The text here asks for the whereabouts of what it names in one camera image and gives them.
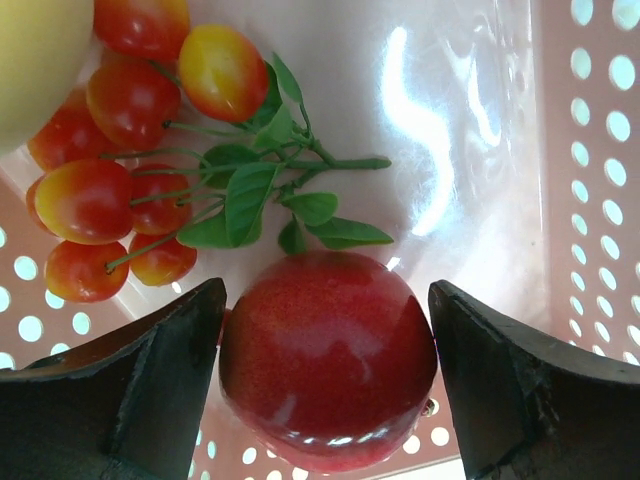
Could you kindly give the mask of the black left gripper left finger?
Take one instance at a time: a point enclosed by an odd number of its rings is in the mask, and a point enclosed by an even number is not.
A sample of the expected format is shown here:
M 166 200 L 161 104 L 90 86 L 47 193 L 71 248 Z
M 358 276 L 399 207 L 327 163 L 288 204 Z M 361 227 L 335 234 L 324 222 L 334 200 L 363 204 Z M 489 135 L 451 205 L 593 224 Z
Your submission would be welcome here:
M 226 289 L 204 281 L 92 341 L 1 373 L 5 479 L 184 479 Z

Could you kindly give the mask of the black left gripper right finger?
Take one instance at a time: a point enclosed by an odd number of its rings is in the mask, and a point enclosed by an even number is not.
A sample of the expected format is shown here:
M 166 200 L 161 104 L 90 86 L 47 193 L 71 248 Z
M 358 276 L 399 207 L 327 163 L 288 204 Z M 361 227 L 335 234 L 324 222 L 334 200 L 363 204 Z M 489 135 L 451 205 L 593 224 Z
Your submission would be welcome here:
M 448 281 L 429 311 L 469 479 L 636 479 L 639 369 L 514 320 Z

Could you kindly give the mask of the red toy fruit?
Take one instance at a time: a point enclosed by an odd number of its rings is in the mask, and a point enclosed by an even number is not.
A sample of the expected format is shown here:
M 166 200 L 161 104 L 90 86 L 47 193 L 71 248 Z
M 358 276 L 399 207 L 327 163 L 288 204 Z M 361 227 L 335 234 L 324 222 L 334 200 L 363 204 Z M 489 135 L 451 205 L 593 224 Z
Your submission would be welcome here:
M 395 272 L 353 252 L 285 257 L 224 326 L 221 392 L 275 454 L 320 473 L 375 465 L 411 435 L 437 371 L 421 305 Z

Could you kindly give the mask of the red toy cherry bunch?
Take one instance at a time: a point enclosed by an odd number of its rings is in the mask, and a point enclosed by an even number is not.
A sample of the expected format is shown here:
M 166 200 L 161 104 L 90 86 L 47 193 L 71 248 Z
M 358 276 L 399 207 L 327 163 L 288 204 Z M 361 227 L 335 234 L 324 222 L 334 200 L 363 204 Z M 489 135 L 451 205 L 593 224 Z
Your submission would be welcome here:
M 306 235 L 332 250 L 391 242 L 338 217 L 334 193 L 304 191 L 319 174 L 389 161 L 330 154 L 280 57 L 230 26 L 193 25 L 184 1 L 97 1 L 93 32 L 109 59 L 27 144 L 42 174 L 26 205 L 58 239 L 51 294 L 95 303 L 129 277 L 176 283 L 200 250 L 255 243 L 269 203 L 290 212 L 288 254 Z

